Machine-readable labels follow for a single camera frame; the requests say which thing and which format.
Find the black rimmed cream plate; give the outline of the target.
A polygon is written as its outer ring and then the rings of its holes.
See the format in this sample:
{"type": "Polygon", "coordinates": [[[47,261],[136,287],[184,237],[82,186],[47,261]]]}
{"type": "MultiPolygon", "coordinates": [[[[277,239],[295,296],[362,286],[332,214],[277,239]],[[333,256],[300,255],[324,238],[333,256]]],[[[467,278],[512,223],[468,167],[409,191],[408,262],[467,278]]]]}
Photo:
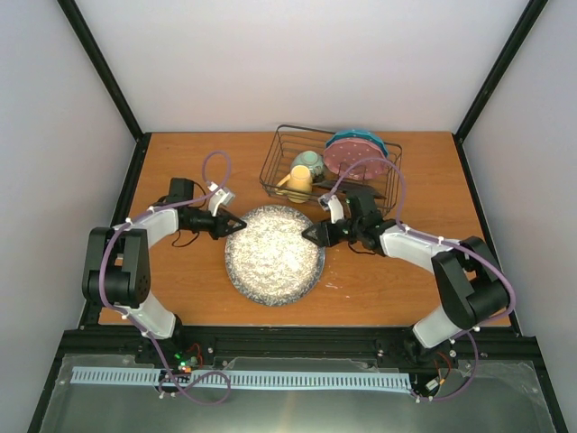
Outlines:
{"type": "MultiPolygon", "coordinates": [[[[314,187],[331,190],[334,185],[337,183],[337,180],[321,180],[313,183],[314,187]]],[[[336,189],[338,192],[347,194],[349,192],[367,192],[371,193],[374,198],[385,198],[384,195],[379,193],[373,186],[362,184],[362,183],[355,183],[343,180],[339,183],[336,189]]]]}

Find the yellow mug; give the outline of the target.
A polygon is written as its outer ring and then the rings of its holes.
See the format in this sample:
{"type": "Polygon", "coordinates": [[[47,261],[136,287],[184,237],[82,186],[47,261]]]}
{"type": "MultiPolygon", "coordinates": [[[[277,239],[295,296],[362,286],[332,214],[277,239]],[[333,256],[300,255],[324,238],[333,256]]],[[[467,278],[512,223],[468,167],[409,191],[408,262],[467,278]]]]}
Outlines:
{"type": "Polygon", "coordinates": [[[294,203],[304,203],[312,192],[313,178],[309,168],[305,165],[296,165],[276,187],[277,195],[286,196],[289,201],[294,203]]]}

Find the grey speckled large plate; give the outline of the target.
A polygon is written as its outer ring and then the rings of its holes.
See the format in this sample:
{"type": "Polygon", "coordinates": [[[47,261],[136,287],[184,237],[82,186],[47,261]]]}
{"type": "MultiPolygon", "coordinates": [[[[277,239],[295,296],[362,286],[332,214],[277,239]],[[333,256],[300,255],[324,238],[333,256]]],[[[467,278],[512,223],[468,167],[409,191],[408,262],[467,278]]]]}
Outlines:
{"type": "Polygon", "coordinates": [[[295,303],[319,282],[325,249],[302,236],[312,226],[299,210],[257,207],[243,216],[246,227],[226,240],[225,269],[247,299],[268,307],[295,303]]]}

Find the black wire dish rack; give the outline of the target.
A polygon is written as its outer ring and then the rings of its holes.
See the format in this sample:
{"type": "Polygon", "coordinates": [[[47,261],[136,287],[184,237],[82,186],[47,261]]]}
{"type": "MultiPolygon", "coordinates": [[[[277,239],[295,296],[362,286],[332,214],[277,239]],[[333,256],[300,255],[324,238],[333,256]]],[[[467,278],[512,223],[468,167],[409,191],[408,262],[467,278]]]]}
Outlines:
{"type": "MultiPolygon", "coordinates": [[[[282,124],[277,127],[270,149],[261,168],[260,184],[265,192],[279,199],[286,199],[286,196],[277,195],[275,187],[277,183],[290,173],[290,165],[294,158],[304,151],[314,151],[323,157],[325,143],[333,136],[334,131],[326,131],[305,126],[292,124],[282,124]]],[[[321,180],[337,180],[334,185],[337,187],[343,180],[362,183],[373,186],[385,198],[375,198],[377,208],[388,214],[396,205],[399,191],[399,175],[388,164],[387,169],[379,177],[372,180],[353,180],[349,178],[341,179],[340,176],[332,173],[325,167],[324,175],[313,178],[313,183],[321,180]]],[[[317,199],[330,192],[330,190],[314,187],[309,199],[304,202],[315,204],[317,199]]],[[[345,198],[346,194],[336,191],[337,197],[345,198]]]]}

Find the green ceramic bowl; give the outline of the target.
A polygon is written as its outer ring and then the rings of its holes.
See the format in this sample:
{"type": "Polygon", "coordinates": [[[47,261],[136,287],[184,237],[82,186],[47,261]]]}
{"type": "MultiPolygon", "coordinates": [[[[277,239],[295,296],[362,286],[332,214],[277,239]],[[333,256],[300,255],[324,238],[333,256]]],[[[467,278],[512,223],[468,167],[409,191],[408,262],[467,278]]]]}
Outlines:
{"type": "Polygon", "coordinates": [[[304,151],[298,154],[292,161],[290,168],[293,169],[298,165],[306,166],[313,178],[324,175],[325,165],[323,157],[314,151],[304,151]]]}

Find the pink plate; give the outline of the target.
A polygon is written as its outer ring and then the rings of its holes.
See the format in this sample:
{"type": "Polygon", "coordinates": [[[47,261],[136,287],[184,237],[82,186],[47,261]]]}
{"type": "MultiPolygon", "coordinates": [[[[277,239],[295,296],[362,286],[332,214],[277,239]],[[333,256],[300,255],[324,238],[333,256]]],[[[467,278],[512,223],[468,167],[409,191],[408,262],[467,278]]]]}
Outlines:
{"type": "Polygon", "coordinates": [[[353,180],[372,180],[387,169],[387,158],[378,144],[362,138],[341,138],[329,144],[323,161],[332,173],[353,180]]]}

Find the blue dotted plate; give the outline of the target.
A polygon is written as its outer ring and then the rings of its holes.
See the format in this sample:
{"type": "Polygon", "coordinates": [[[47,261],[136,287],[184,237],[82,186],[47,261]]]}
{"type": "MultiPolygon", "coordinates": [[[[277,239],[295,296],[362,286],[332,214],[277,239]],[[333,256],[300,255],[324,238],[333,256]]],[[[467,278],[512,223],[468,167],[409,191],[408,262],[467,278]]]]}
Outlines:
{"type": "Polygon", "coordinates": [[[333,136],[325,143],[325,148],[330,147],[335,141],[344,138],[360,138],[375,144],[381,151],[381,153],[387,157],[389,151],[386,147],[385,142],[376,134],[363,129],[348,129],[336,132],[333,136]]]}

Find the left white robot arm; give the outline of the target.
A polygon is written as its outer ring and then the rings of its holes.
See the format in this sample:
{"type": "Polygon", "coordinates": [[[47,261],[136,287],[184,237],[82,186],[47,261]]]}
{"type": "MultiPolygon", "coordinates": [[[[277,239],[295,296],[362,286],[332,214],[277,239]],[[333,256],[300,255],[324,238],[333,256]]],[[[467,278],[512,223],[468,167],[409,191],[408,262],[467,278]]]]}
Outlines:
{"type": "Polygon", "coordinates": [[[195,186],[193,180],[173,178],[169,193],[143,215],[92,229],[82,280],[86,300],[118,312],[143,336],[157,339],[157,354],[172,364],[186,356],[188,341],[179,334],[182,324],[178,316],[152,293],[149,250],[182,231],[206,232],[218,240],[246,227],[226,209],[235,198],[229,188],[208,181],[208,192],[195,198],[195,186]]]}

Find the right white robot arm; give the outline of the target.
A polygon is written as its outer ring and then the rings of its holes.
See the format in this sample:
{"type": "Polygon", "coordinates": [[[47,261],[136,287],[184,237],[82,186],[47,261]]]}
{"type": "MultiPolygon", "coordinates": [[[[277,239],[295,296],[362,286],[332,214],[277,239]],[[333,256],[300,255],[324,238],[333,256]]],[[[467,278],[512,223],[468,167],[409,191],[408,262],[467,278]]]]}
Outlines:
{"type": "Polygon", "coordinates": [[[403,338],[401,351],[410,363],[422,364],[449,340],[514,308],[512,285],[479,237],[447,240],[385,219],[367,193],[349,194],[347,211],[335,195],[324,194],[318,202],[330,217],[306,228],[304,239],[321,248],[359,242],[367,253],[399,259],[434,275],[440,305],[403,338]]]}

